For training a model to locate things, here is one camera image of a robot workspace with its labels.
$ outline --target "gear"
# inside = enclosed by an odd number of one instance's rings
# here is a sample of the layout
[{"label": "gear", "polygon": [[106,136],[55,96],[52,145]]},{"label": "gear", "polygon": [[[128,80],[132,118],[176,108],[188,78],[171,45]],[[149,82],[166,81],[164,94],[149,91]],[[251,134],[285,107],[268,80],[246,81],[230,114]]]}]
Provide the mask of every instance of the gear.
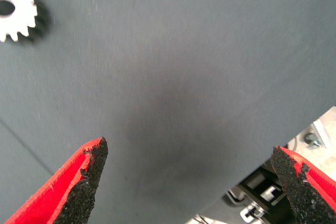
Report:
[{"label": "gear", "polygon": [[28,27],[36,26],[37,7],[34,0],[0,0],[0,2],[14,9],[4,15],[3,12],[0,14],[0,41],[5,42],[7,35],[10,35],[13,41],[18,41],[17,33],[28,37]]}]

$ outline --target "gray fabric surface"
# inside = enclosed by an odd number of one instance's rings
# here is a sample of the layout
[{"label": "gray fabric surface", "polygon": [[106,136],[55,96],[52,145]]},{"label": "gray fabric surface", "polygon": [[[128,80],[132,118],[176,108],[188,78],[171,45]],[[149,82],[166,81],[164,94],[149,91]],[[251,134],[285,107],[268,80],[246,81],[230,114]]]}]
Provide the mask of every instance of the gray fabric surface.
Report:
[{"label": "gray fabric surface", "polygon": [[335,104],[335,0],[41,1],[50,32],[0,45],[0,115],[39,185],[106,137],[90,223],[183,223]]}]

